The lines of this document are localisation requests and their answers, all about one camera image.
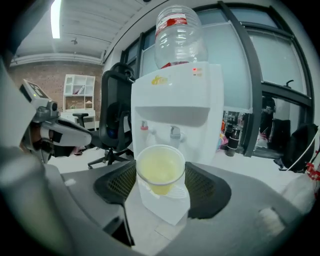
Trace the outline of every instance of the ceiling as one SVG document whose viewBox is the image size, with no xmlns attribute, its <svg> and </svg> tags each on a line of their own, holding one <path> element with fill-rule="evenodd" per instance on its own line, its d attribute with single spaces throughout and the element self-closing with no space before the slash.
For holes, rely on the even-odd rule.
<svg viewBox="0 0 320 256">
<path fill-rule="evenodd" d="M 143 0 L 62 0 L 60 39 L 53 39 L 50 10 L 22 41 L 19 58 L 80 55 L 102 60 L 121 28 L 144 6 Z"/>
</svg>

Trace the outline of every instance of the chair base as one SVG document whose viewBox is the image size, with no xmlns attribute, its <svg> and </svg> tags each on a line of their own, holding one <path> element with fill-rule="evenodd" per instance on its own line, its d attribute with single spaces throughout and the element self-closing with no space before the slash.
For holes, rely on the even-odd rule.
<svg viewBox="0 0 320 256">
<path fill-rule="evenodd" d="M 132 155 L 133 153 L 128 148 L 126 148 L 126 149 L 124 149 L 122 151 L 114 153 L 114 151 L 111 148 L 109 151 L 105 151 L 104 157 L 101 157 L 101 158 L 99 158 L 97 160 L 89 162 L 88 163 L 88 168 L 89 169 L 93 169 L 92 165 L 99 164 L 99 163 L 104 163 L 105 164 L 106 162 L 108 162 L 107 165 L 110 166 L 110 165 L 113 164 L 114 161 L 118 161 L 118 162 L 128 161 L 128 159 L 120 157 L 123 154 L 126 154 L 128 156 L 128 155 Z"/>
</svg>

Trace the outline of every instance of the yellow liquid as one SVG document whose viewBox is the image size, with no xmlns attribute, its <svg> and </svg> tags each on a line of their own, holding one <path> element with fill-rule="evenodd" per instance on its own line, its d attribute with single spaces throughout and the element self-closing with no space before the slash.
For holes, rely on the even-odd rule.
<svg viewBox="0 0 320 256">
<path fill-rule="evenodd" d="M 152 183 L 161 183 L 163 185 L 150 184 L 149 186 L 155 194 L 166 195 L 174 184 L 168 184 L 178 178 L 180 174 L 179 164 L 175 156 L 166 152 L 151 152 L 141 159 L 139 163 L 141 174 Z"/>
</svg>

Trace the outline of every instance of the dispenser logo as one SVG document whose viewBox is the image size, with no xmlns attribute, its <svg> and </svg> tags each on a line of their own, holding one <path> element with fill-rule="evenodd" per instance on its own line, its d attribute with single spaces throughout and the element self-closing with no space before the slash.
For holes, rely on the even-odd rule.
<svg viewBox="0 0 320 256">
<path fill-rule="evenodd" d="M 161 77 L 156 75 L 155 78 L 151 81 L 151 83 L 156 86 L 156 85 L 165 85 L 168 82 L 168 78 Z"/>
</svg>

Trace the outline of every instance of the ceiling light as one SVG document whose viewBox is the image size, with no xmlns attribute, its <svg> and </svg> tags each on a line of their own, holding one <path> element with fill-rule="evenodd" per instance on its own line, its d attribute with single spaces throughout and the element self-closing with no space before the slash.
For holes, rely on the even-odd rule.
<svg viewBox="0 0 320 256">
<path fill-rule="evenodd" d="M 60 7 L 61 0 L 54 0 L 51 5 L 51 30 L 52 38 L 60 38 Z"/>
</svg>

